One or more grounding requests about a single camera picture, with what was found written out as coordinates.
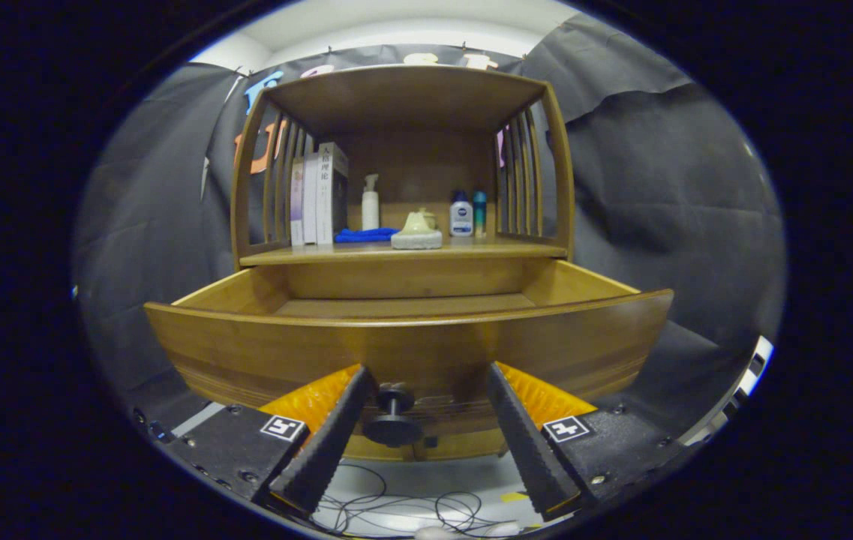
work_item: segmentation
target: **cabinet top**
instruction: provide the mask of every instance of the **cabinet top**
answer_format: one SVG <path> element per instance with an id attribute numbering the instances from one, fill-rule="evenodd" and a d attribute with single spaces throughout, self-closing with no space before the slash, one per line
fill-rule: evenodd
<path id="1" fill-rule="evenodd" d="M 549 83 L 449 65 L 381 65 L 286 82 L 263 92 L 316 137 L 381 130 L 483 132 L 535 103 Z"/>

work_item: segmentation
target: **book spine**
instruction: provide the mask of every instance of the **book spine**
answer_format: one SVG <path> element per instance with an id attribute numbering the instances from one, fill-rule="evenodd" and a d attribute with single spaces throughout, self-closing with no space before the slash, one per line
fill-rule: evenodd
<path id="1" fill-rule="evenodd" d="M 290 178 L 290 243 L 303 245 L 303 158 L 293 160 Z"/>
<path id="2" fill-rule="evenodd" d="M 316 184 L 317 172 L 319 172 L 319 154 L 312 153 L 306 156 L 306 165 L 303 169 L 303 243 L 316 243 Z"/>
<path id="3" fill-rule="evenodd" d="M 320 144 L 320 174 L 316 186 L 316 243 L 333 243 L 333 143 Z"/>

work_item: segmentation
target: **floor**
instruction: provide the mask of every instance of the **floor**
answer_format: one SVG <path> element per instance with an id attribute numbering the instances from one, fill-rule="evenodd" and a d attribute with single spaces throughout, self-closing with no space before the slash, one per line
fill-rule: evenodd
<path id="1" fill-rule="evenodd" d="M 412 538 L 423 527 L 509 536 L 543 526 L 524 490 L 510 454 L 419 463 L 344 459 L 313 521 L 369 538 Z"/>

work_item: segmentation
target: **lotion bottle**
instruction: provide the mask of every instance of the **lotion bottle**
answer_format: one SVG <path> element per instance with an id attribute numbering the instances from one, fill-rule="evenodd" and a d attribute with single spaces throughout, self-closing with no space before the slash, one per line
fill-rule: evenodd
<path id="1" fill-rule="evenodd" d="M 457 191 L 453 196 L 453 204 L 449 206 L 449 235 L 473 235 L 473 205 L 465 191 Z"/>
<path id="2" fill-rule="evenodd" d="M 363 230 L 379 229 L 379 194 L 376 193 L 378 174 L 367 174 L 363 188 Z"/>

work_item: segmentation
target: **open drawer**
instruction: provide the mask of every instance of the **open drawer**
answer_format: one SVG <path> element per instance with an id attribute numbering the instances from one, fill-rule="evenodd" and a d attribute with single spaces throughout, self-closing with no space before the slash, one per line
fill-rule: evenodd
<path id="1" fill-rule="evenodd" d="M 485 396 L 494 360 L 585 400 L 624 389 L 672 298 L 545 257 L 351 260 L 256 266 L 146 311 L 190 387 L 223 403 L 261 407 L 357 362 L 406 383 L 407 414 L 440 444 L 364 439 L 346 455 L 430 459 L 499 450 Z"/>

